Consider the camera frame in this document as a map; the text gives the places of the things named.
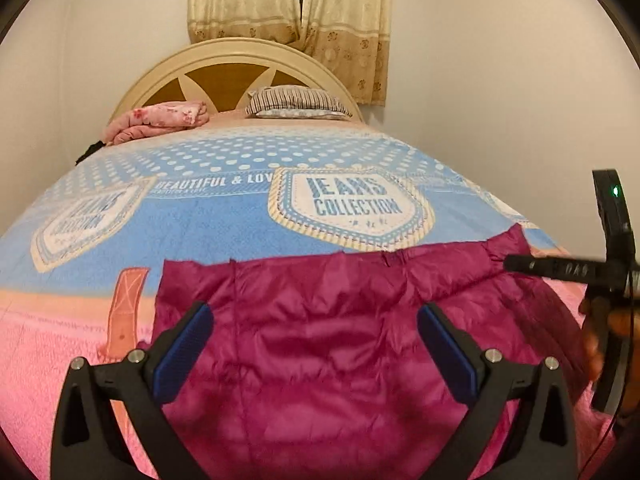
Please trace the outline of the person's right hand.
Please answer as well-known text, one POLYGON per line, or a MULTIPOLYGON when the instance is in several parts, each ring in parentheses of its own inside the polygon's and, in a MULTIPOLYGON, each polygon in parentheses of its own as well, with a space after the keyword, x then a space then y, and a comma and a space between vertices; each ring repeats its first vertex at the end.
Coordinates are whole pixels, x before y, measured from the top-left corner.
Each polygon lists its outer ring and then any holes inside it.
POLYGON ((589 375, 598 379, 604 367, 605 346, 616 336, 620 339, 632 338, 632 358, 629 365, 628 387, 639 385, 639 312, 629 308, 614 309, 602 297, 585 297, 579 306, 584 316, 582 323, 582 343, 588 359, 589 375))

